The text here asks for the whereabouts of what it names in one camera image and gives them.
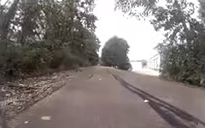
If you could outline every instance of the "building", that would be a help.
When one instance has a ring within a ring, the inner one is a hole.
[[[147,62],[147,67],[153,70],[160,69],[160,54],[156,54],[153,57],[151,57]]]

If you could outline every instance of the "paved path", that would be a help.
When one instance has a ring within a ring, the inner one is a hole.
[[[38,102],[9,125],[13,128],[205,128],[205,91],[114,69],[87,68],[70,85]]]

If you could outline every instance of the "tree foliage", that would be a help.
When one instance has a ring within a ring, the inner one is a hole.
[[[102,49],[102,63],[105,66],[118,67],[128,70],[130,68],[128,58],[129,45],[126,40],[118,37],[109,39]]]
[[[192,18],[195,5],[186,0],[166,0],[164,6],[158,5],[156,0],[151,4],[143,0],[126,2],[128,4],[119,0],[116,5],[124,12],[144,7],[139,14],[152,15],[150,22],[155,30],[165,31],[165,40],[157,46],[162,76],[205,87],[205,1],[199,1],[200,20]]]
[[[8,0],[0,5],[0,75],[98,63],[94,0]]]

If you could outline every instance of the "vegetation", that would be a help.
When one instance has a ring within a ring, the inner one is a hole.
[[[98,63],[94,0],[7,0],[0,5],[0,76]]]
[[[128,70],[131,68],[128,58],[129,45],[126,40],[118,37],[109,39],[102,49],[103,65]]]
[[[155,30],[164,30],[166,39],[157,49],[161,54],[161,73],[171,79],[205,87],[205,0],[199,0],[199,18],[194,3],[186,0],[117,0],[116,6],[124,13],[138,18],[152,16]]]

